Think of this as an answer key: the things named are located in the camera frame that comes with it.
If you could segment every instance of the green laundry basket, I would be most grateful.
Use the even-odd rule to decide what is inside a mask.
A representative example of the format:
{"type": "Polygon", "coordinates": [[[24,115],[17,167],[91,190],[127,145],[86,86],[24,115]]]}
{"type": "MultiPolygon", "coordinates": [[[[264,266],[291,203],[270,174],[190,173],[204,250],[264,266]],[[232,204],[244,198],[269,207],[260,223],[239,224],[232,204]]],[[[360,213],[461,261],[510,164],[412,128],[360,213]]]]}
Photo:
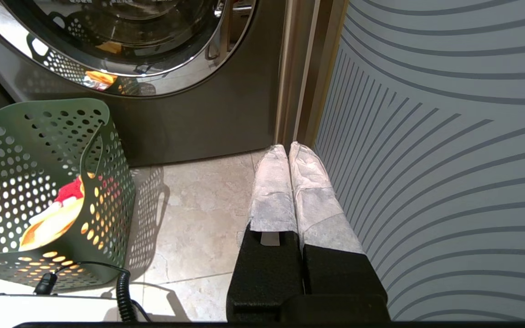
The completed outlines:
{"type": "MultiPolygon", "coordinates": [[[[122,267],[134,201],[133,178],[104,102],[45,100],[0,110],[0,279],[35,286],[57,266],[84,260],[122,267]],[[78,175],[85,197],[73,225],[45,246],[18,251],[29,218],[78,175]]],[[[60,273],[56,289],[104,284],[116,274],[75,264],[60,273]]]]}

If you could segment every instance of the black cable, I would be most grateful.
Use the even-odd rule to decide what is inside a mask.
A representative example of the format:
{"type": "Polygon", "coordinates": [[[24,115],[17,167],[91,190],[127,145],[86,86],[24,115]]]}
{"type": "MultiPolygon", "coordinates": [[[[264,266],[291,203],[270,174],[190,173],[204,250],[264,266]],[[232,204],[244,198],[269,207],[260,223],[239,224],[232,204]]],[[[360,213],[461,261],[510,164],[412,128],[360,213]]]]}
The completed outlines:
{"type": "Polygon", "coordinates": [[[52,292],[52,289],[54,288],[54,284],[56,284],[57,274],[63,270],[66,270],[67,268],[70,268],[75,265],[82,265],[82,264],[96,264],[99,266],[105,266],[112,268],[114,270],[117,270],[121,272],[119,274],[119,277],[117,278],[117,288],[116,288],[116,294],[117,294],[117,307],[119,311],[119,315],[121,316],[121,320],[123,322],[137,322],[137,314],[135,313],[135,309],[133,307],[133,303],[138,307],[139,311],[143,315],[143,317],[148,321],[151,322],[151,319],[147,315],[147,313],[144,311],[143,307],[139,305],[136,301],[133,301],[131,299],[131,295],[129,294],[129,278],[131,278],[131,273],[127,269],[119,268],[118,266],[113,266],[112,264],[108,263],[102,263],[102,262],[96,262],[96,261],[78,261],[75,263],[71,263],[67,266],[61,266],[57,268],[54,273],[45,274],[38,285],[36,286],[36,289],[34,290],[34,293],[38,295],[50,295],[52,292]]]}

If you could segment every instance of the yellow cloth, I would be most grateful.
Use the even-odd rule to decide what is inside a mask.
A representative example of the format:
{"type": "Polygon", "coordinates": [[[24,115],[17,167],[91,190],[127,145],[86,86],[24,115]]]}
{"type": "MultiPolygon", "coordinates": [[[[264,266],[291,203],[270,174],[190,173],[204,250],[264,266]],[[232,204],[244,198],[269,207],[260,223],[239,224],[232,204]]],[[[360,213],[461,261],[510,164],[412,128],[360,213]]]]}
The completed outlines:
{"type": "Polygon", "coordinates": [[[99,46],[96,46],[100,50],[105,50],[113,54],[120,54],[123,50],[123,45],[114,41],[107,41],[99,46]]]}
{"type": "Polygon", "coordinates": [[[53,210],[49,215],[42,216],[21,236],[19,251],[36,249],[64,235],[78,218],[83,203],[84,198],[77,199],[69,205],[53,210]]]}

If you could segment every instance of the red cloth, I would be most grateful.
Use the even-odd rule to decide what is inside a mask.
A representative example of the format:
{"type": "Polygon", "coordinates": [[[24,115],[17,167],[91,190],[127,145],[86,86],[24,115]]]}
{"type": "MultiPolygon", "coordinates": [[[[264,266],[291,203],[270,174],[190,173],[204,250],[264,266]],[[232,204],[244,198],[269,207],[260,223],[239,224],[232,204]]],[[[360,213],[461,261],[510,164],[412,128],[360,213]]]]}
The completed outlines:
{"type": "Polygon", "coordinates": [[[69,199],[70,197],[76,197],[77,199],[81,199],[84,197],[81,192],[81,185],[82,181],[80,177],[78,177],[76,180],[72,181],[71,183],[65,185],[64,187],[61,187],[58,191],[58,197],[54,199],[54,201],[59,201],[62,203],[66,199],[69,199]]]}

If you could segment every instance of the washing machine door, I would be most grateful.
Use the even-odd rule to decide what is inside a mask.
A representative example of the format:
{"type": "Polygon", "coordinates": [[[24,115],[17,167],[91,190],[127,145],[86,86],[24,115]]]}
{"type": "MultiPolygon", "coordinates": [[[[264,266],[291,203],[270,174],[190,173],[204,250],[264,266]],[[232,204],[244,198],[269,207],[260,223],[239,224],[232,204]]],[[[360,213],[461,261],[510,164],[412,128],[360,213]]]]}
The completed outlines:
{"type": "Polygon", "coordinates": [[[207,79],[240,39],[254,0],[0,0],[0,35],[57,75],[97,91],[167,95],[207,79]]]}

